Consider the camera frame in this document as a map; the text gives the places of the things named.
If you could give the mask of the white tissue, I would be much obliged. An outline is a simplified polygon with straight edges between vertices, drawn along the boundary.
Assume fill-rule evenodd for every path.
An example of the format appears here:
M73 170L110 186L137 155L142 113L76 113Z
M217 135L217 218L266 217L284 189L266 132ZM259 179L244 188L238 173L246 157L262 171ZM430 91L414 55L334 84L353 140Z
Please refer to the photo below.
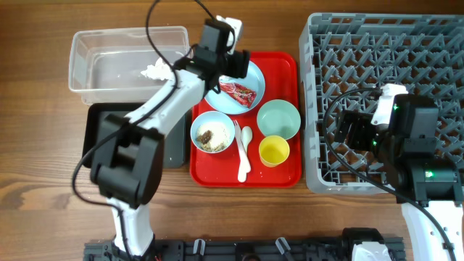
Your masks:
M172 80L174 78L170 64L164 62L161 57L154 65L148 65L145 70L141 71L141 74L152 80Z

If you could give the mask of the white rice pile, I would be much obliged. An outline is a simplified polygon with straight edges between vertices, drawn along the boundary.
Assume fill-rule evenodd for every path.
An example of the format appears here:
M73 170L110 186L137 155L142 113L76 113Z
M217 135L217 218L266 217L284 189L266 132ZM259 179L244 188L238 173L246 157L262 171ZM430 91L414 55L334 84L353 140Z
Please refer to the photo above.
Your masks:
M205 131L212 131L212 138L207 144L201 144L200 148L206 152L220 152L224 150L229 142L230 134L222 122L207 122L200 125L196 131L196 137Z

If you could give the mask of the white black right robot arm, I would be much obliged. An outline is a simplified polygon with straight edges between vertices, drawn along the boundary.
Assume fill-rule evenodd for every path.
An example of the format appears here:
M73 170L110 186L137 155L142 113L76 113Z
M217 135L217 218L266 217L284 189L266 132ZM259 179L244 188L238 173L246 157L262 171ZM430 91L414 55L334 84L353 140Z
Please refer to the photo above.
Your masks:
M400 94L384 111L384 127L372 114L340 112L334 141L383 164L387 183L372 184L395 195L416 260L462 260L462 182L455 163L435 154L438 107L428 97Z

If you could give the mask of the white plastic spoon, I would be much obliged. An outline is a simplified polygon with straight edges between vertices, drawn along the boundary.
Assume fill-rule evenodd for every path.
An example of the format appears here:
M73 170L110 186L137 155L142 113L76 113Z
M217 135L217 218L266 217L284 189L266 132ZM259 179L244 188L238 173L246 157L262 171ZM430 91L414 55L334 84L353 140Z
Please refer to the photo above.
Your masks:
M242 144L246 156L246 162L242 164L241 172L248 173L251 170L251 165L248 158L248 146L252 140L252 129L249 126L245 126L241 129L239 140Z

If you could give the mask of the mint green bowl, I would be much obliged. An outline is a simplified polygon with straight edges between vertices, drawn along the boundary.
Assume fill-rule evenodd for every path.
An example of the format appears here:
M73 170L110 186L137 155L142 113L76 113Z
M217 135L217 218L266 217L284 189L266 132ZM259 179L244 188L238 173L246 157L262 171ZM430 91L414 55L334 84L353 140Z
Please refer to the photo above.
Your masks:
M257 126L264 136L280 136L289 140L299 132L301 117L292 103L274 99L260 107Z

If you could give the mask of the light blue bowl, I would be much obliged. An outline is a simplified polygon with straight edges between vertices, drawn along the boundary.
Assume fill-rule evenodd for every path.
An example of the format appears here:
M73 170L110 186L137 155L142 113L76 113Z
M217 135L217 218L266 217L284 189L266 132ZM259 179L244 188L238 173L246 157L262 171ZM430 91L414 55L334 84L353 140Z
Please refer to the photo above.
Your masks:
M191 141L202 152L217 154L225 151L235 138L232 119L218 111L198 115L190 130Z

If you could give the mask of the red snack wrapper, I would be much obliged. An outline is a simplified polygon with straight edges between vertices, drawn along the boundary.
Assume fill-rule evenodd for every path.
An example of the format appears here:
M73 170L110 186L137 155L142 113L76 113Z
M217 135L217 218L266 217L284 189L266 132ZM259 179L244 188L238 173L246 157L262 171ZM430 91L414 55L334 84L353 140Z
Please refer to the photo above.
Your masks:
M224 91L241 106L250 108L256 99L257 93L238 83L220 82L220 90Z

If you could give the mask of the brown food chunk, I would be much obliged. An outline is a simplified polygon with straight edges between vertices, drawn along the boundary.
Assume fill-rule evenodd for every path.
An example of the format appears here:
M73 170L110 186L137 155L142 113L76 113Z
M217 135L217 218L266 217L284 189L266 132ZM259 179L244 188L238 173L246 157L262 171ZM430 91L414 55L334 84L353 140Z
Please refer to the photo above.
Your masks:
M212 131L206 130L203 134L198 135L196 140L201 144L207 144L212 138Z

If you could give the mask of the yellow cup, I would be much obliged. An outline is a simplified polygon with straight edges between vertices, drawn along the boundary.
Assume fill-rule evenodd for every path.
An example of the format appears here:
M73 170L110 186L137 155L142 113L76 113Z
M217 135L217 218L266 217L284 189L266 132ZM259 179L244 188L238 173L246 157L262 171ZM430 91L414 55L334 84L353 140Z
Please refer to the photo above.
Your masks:
M258 152L264 166L276 167L287 160L290 147L287 140L280 136L267 136L261 140Z

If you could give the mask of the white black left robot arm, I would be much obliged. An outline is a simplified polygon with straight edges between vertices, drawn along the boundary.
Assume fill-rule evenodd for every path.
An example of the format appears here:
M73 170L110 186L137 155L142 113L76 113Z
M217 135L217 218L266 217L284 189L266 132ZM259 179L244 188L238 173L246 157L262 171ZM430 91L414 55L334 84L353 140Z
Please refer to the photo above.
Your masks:
M249 60L249 51L198 46L193 57L168 66L171 79L149 101L124 117L103 119L97 142L86 154L92 158L91 182L113 210L114 253L120 259L154 256L146 205L161 181L165 136L209 91L218 89L220 76L244 78Z

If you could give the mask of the light blue plate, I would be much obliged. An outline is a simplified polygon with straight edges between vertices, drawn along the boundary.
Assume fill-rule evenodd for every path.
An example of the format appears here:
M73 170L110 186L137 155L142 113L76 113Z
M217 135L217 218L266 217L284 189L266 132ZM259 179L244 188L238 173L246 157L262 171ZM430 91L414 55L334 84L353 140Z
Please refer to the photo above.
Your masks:
M265 94L265 78L262 71L255 63L250 62L247 75L245 78L230 78L225 77L220 79L224 83L237 83L256 93L256 98L250 105L246 107L239 104L235 99L229 96L226 92L221 91L219 94L210 91L206 96L206 102L215 110L228 115L239 115L255 108Z

